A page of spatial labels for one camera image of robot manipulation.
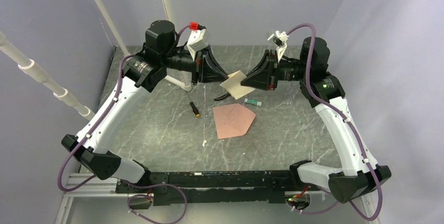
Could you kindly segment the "cream lined letter paper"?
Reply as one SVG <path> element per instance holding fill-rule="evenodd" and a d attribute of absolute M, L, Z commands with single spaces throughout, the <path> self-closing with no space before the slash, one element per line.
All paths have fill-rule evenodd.
<path fill-rule="evenodd" d="M 235 100 L 238 100 L 256 89 L 249 86 L 242 86 L 240 83 L 247 76 L 241 71 L 237 71 L 228 75 L 228 79 L 222 82 L 219 86 L 224 88 Z"/>

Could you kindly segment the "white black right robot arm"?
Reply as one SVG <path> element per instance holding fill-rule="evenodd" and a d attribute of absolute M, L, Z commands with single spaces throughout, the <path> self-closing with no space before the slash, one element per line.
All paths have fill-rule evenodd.
<path fill-rule="evenodd" d="M 382 197 L 381 186 L 391 177 L 390 168 L 379 165 L 366 147 L 351 117 L 345 91 L 339 80 L 328 72 L 330 50 L 327 42 L 307 37 L 299 59 L 286 57 L 286 42 L 277 36 L 269 41 L 276 50 L 266 50 L 259 64 L 241 81 L 264 91 L 273 91 L 279 81 L 298 81 L 304 97 L 324 122 L 338 151 L 339 169 L 318 165 L 310 160 L 290 166 L 291 188 L 301 190 L 307 184 L 329 190 L 340 203 L 351 202 L 371 192 Z"/>

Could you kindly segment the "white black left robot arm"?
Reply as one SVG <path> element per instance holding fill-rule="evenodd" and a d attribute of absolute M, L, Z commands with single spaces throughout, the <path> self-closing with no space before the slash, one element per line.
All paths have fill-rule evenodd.
<path fill-rule="evenodd" d="M 179 45 L 181 31 L 168 20 L 154 21 L 145 33 L 139 52 L 123 58 L 117 83 L 90 122 L 77 134 L 66 135 L 62 145 L 97 178 L 110 177 L 130 182 L 139 193 L 150 186 L 150 171 L 134 160 L 110 151 L 114 135 L 139 102 L 164 80 L 169 69 L 187 72 L 192 84 L 223 82 L 227 73 L 213 56 L 205 26 L 191 22 L 185 45 Z"/>

